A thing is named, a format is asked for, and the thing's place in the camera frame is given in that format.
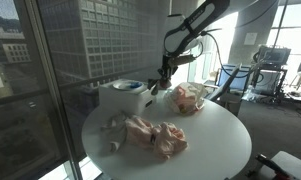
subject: pink cloth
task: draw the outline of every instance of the pink cloth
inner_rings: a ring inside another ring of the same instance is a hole
[[[153,127],[150,122],[134,116],[126,121],[126,127],[129,143],[144,149],[151,148],[163,159],[169,159],[172,154],[188,147],[183,131],[172,123],[163,122]]]

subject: white box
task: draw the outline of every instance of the white box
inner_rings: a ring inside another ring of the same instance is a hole
[[[113,87],[113,84],[125,81],[131,80],[119,79],[101,85],[99,87],[100,106],[141,115],[147,107],[156,102],[156,97],[151,95],[151,90],[148,90],[146,83],[131,91],[119,90]]]

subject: screen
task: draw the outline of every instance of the screen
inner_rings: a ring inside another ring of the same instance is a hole
[[[284,52],[272,52],[271,51],[267,51],[265,57],[269,57],[266,58],[266,62],[267,61],[271,61],[271,62],[282,62],[283,61],[283,57],[284,57]]]
[[[231,74],[232,70],[235,66],[223,66],[224,69],[226,69],[227,73]],[[236,76],[245,76],[249,73],[250,68],[249,67],[241,67],[240,71]],[[223,69],[221,69],[220,75],[219,75],[219,81],[218,81],[218,86],[222,86],[229,78],[229,75],[224,72]],[[238,89],[238,90],[244,90],[245,85],[247,82],[248,76],[244,78],[234,78],[232,83],[230,84],[230,89]]]

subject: white device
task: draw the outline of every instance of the white device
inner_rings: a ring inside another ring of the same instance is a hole
[[[141,115],[142,112],[156,102],[156,96],[151,95],[147,84],[130,88],[136,81],[119,79],[99,87],[100,106],[115,108],[129,114]]]

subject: sky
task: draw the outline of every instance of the sky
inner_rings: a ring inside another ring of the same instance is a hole
[[[0,16],[5,19],[19,19],[13,0],[0,0]]]

